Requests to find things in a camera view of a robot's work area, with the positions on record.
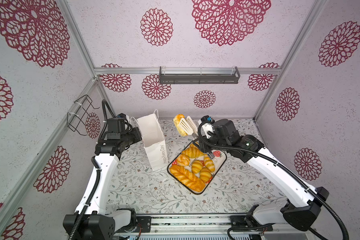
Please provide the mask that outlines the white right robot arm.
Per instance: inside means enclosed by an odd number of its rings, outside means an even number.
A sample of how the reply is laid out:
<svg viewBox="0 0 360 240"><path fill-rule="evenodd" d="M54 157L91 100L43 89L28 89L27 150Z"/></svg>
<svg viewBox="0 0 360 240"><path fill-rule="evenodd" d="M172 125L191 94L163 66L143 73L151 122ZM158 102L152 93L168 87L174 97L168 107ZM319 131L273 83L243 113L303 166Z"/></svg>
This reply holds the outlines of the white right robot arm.
<svg viewBox="0 0 360 240"><path fill-rule="evenodd" d="M215 121L210 116L199 120L196 146L208 155L213 150L226 151L232 157L263 174L287 198L281 205L270 205L261 209L253 207L250 217L256 227L237 227L237 231L264 230L275 224L289 224L296 230L311 232L319 239L324 236L312 228L313 223L325 208L340 227L342 238L350 238L348 230L340 216L326 202L329 192L324 187L314 187L278 161L265 145L252 135L240 135L234 123L228 119Z"/></svg>

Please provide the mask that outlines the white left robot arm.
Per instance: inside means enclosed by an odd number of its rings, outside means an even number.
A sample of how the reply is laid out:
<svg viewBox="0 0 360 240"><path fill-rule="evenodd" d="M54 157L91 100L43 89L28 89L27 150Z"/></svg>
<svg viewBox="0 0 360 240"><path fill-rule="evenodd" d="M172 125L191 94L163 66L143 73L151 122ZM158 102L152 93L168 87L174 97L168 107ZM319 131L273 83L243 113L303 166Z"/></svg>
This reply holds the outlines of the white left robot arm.
<svg viewBox="0 0 360 240"><path fill-rule="evenodd" d="M102 109L104 116L110 113L111 117L105 118L91 158L94 168L90 180L75 212L63 220L70 240L111 240L117 231L131 232L138 225L134 209L123 208L108 215L106 198L122 153L142 141L142 136L125 114L115 115L106 100L102 101Z"/></svg>

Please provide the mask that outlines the oblong striped fake bread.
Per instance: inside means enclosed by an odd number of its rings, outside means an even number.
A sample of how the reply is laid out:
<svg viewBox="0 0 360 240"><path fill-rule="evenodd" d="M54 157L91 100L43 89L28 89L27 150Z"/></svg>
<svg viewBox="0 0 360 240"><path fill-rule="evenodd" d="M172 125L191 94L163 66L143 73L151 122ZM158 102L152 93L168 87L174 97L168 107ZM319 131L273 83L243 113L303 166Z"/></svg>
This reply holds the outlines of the oblong striped fake bread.
<svg viewBox="0 0 360 240"><path fill-rule="evenodd" d="M215 171L215 164L214 162L210 159L210 157L208 155L204 155L204 160L203 160L204 166L211 172L213 173Z"/></svg>

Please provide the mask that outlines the small fake bread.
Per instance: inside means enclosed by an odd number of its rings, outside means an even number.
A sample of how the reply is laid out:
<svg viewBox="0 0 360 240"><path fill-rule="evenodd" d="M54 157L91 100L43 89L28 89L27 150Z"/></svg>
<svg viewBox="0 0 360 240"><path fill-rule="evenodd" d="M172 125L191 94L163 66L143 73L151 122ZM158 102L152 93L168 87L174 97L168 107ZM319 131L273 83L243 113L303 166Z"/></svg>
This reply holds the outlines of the small fake bread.
<svg viewBox="0 0 360 240"><path fill-rule="evenodd" d="M174 119L173 119L174 125L175 125L175 127L177 128L177 131L178 131L178 133L179 133L182 137L187 136L187 133L186 133L186 132L181 128L181 126L180 126L180 120L181 120L182 118L184 118L184 117L185 117L184 115L178 114L178 115L176 115L176 116L174 117Z"/></svg>

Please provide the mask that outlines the white paper gift bag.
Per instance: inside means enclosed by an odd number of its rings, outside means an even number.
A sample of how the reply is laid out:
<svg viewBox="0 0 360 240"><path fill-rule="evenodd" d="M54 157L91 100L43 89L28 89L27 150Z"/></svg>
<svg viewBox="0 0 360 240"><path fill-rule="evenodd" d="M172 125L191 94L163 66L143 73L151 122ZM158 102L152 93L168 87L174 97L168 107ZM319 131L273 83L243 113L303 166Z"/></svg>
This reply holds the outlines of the white paper gift bag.
<svg viewBox="0 0 360 240"><path fill-rule="evenodd" d="M133 118L140 129L143 145L147 154L150 166L153 171L157 171L169 164L167 147L164 133L159 123L159 111L156 109L150 115Z"/></svg>

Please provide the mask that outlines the white slotted serving tongs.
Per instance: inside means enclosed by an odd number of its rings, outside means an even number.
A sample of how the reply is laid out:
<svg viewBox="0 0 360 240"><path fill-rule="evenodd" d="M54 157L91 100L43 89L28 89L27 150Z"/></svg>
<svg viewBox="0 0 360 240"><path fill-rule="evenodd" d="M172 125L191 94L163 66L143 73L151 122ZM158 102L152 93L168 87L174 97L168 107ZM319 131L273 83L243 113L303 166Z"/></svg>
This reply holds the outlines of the white slotted serving tongs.
<svg viewBox="0 0 360 240"><path fill-rule="evenodd" d="M198 139L198 134L194 131L193 127L187 122L185 118L180 119L179 126L189 136L192 136L194 140Z"/></svg>

